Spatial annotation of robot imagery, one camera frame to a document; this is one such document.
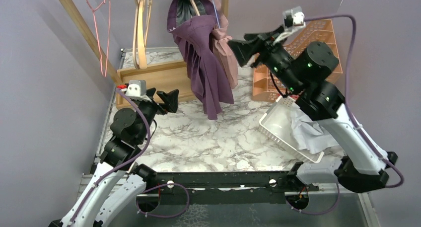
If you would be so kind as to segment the pink pleated skirt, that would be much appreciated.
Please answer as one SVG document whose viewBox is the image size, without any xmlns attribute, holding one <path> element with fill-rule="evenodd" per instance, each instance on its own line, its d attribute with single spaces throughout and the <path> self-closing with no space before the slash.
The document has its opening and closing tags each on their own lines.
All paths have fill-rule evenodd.
<svg viewBox="0 0 421 227">
<path fill-rule="evenodd" d="M 222 5 L 220 1 L 215 0 L 215 4 L 218 10 L 221 28 L 218 29 L 218 26 L 216 24 L 214 30 L 211 32 L 211 45 L 213 53 L 224 68 L 230 87 L 234 89 L 238 85 L 238 63 L 234 56 L 234 53 L 227 44 L 228 41 L 232 40 L 232 37 L 227 34 L 229 22 L 222 12 Z M 211 7 L 211 13 L 214 13 L 213 5 Z"/>
</svg>

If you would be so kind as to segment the blue wire hanger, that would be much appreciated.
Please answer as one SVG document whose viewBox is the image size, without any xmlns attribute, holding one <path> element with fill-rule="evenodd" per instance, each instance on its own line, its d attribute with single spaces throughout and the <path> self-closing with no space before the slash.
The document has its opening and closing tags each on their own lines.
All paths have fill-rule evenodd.
<svg viewBox="0 0 421 227">
<path fill-rule="evenodd" d="M 218 29 L 220 29 L 221 26 L 220 26 L 219 14 L 218 14 L 218 10 L 216 8 L 215 0 L 211 0 L 211 2 L 212 2 L 213 9 L 214 9 L 214 12 L 215 12 L 215 17 L 216 17 Z"/>
</svg>

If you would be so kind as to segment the purple garment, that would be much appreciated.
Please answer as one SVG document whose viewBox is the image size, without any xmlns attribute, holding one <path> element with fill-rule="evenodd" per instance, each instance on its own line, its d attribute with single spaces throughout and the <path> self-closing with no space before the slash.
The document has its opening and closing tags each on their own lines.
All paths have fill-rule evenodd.
<svg viewBox="0 0 421 227">
<path fill-rule="evenodd" d="M 190 0 L 172 0 L 167 31 L 187 65 L 187 76 L 195 97 L 203 104 L 208 119 L 216 120 L 222 112 L 221 103 L 234 102 L 225 71 L 213 53 L 212 31 L 217 26 L 213 5 L 209 0 L 194 0 L 199 15 Z"/>
</svg>

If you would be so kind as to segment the white garment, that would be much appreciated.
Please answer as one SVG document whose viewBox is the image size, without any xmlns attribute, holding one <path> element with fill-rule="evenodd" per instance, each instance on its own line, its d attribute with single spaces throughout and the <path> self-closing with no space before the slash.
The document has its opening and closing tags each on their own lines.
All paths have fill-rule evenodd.
<svg viewBox="0 0 421 227">
<path fill-rule="evenodd" d="M 290 106 L 292 136 L 297 149 L 317 154 L 327 148 L 339 146 L 333 136 L 317 122 L 312 121 L 295 103 Z"/>
</svg>

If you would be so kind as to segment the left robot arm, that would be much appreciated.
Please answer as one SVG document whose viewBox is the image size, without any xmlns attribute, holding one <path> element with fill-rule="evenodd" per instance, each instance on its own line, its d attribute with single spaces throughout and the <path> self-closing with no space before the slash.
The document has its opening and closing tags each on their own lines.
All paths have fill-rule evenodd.
<svg viewBox="0 0 421 227">
<path fill-rule="evenodd" d="M 69 212 L 51 221 L 51 227 L 107 227 L 136 195 L 151 192 L 156 186 L 156 172 L 140 164 L 122 187 L 112 191 L 149 146 L 155 116 L 177 112 L 179 90 L 166 93 L 125 84 L 116 92 L 131 107 L 115 114 L 110 127 L 113 135 L 100 155 L 91 180 Z"/>
</svg>

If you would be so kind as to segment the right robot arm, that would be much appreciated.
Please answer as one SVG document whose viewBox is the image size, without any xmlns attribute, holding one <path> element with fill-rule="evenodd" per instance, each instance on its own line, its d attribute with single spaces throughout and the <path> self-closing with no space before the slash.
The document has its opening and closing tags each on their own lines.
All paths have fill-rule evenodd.
<svg viewBox="0 0 421 227">
<path fill-rule="evenodd" d="M 347 112 L 342 93 L 327 81 L 339 64 L 332 49 L 324 42 L 313 41 L 294 58 L 278 37 L 286 38 L 283 27 L 245 34 L 243 40 L 230 40 L 228 45 L 241 66 L 256 56 L 252 67 L 265 65 L 291 94 L 297 95 L 300 110 L 324 127 L 346 154 L 327 164 L 296 164 L 286 178 L 287 186 L 298 191 L 314 183 L 336 183 L 355 193 L 387 188 L 386 169 L 396 163 L 397 155 L 374 143 Z"/>
</svg>

